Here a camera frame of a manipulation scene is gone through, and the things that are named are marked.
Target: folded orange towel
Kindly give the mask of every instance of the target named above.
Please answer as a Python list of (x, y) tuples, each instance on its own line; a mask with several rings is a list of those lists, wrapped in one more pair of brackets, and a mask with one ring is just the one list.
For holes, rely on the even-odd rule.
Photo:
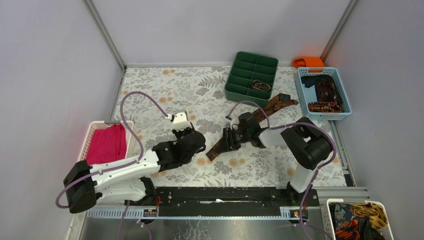
[(321, 58), (317, 56), (299, 57), (293, 60), (293, 67), (325, 67)]

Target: floral tablecloth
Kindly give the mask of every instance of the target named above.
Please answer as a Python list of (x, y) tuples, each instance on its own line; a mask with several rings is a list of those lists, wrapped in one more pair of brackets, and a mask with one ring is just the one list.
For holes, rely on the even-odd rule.
[[(209, 161), (206, 152), (217, 142), (225, 126), (233, 101), (225, 99), (224, 84), (230, 67), (148, 67), (128, 68), (115, 108), (114, 118), (120, 120), (119, 104), (125, 94), (142, 91), (155, 99), (170, 114), (186, 110), (194, 127), (206, 138), (206, 151), (196, 154), (189, 164), (182, 167), (151, 174), (157, 187), (285, 187), (295, 173), (298, 164), (287, 146), (273, 146), (265, 149), (243, 144), (241, 149), (221, 154)], [(272, 96), (278, 93), (291, 95), (298, 100), (294, 67), (279, 67)], [(256, 108), (240, 104), (233, 117)], [(159, 142), (175, 140), (171, 124), (148, 99), (133, 95), (125, 101), (124, 115), (135, 122), (135, 132), (151, 149)], [(269, 119), (271, 126), (297, 121), (302, 117), (300, 105), (292, 105)], [(327, 121), (313, 121), (330, 133)], [(140, 153), (135, 146), (134, 154)], [(315, 186), (346, 186), (340, 160), (322, 168), (314, 182)]]

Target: white wall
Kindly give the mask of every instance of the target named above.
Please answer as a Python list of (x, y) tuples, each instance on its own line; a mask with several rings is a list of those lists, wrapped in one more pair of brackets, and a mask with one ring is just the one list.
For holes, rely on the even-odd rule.
[(0, 9), (0, 239), (60, 240), (72, 216), (55, 198), (120, 69), (81, 0)]
[(353, 172), (388, 211), (395, 239), (422, 239), (424, 2), (359, 1), (327, 64), (353, 114), (339, 122)]
[(127, 64), (230, 65), (236, 52), (282, 65), (320, 56), (349, 0), (94, 0)]

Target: green divided container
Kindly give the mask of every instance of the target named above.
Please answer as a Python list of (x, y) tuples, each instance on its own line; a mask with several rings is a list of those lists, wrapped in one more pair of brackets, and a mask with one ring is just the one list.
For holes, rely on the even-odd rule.
[[(273, 92), (278, 59), (245, 51), (239, 51), (225, 84), (225, 98), (234, 101), (252, 101), (265, 107)], [(252, 82), (259, 80), (271, 86), (270, 92), (252, 89)]]

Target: light blue plastic basket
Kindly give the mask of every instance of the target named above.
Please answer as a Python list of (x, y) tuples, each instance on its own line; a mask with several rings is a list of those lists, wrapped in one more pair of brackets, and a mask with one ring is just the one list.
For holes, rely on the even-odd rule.
[[(317, 102), (317, 94), (315, 92), (315, 86), (306, 88), (302, 84), (301, 77), (303, 76), (317, 76), (317, 75), (329, 75), (334, 79), (335, 87), (341, 97), (343, 112), (312, 112), (308, 109), (308, 103)], [(315, 120), (342, 120), (346, 116), (352, 114), (351, 103), (349, 102), (348, 96), (346, 96), (345, 88), (343, 87), (342, 79), (339, 76), (339, 72), (335, 67), (299, 67), (297, 74), (294, 78), (296, 84), (297, 95), (299, 97), (300, 107), (302, 109), (303, 116), (309, 119)]]

